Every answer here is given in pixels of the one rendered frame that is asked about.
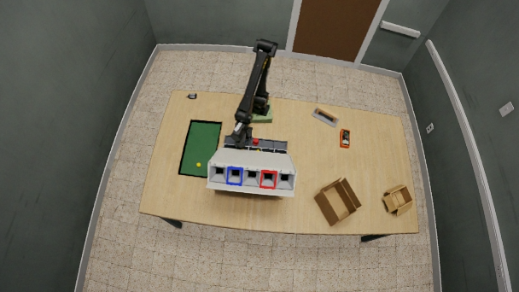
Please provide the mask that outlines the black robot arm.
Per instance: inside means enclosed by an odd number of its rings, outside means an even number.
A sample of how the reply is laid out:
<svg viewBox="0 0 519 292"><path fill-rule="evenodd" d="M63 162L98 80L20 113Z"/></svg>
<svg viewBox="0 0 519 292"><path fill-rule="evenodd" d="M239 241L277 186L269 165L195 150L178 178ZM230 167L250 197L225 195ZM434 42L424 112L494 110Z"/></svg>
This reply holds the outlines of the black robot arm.
<svg viewBox="0 0 519 292"><path fill-rule="evenodd" d="M233 140L237 141L236 146L240 148L245 147L245 140L246 137L248 137L248 125L253 119L253 116L250 114L253 113L263 116L267 116L268 114L270 105L267 104L269 92L266 91L266 81L270 70L271 58L274 58L277 46L277 43L263 38L255 41L253 48L253 52L256 53L254 67L250 74L243 98L235 112L235 128L230 135Z"/></svg>

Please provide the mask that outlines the red square band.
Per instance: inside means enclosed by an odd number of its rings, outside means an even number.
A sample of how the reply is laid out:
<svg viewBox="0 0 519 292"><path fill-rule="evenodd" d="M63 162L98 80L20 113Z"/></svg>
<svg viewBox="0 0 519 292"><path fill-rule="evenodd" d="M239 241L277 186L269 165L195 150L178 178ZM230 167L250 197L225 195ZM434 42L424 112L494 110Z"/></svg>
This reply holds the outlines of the red square band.
<svg viewBox="0 0 519 292"><path fill-rule="evenodd" d="M276 176L275 176L275 182L274 182L274 187L273 187L273 186L264 186L264 185L262 185L263 172L266 172L266 173L275 173L275 174L276 174ZM260 185L259 185L259 187L260 187L261 189L270 189L270 190L275 190L275 189L276 189L276 183L277 183L277 171L261 170Z"/></svg>

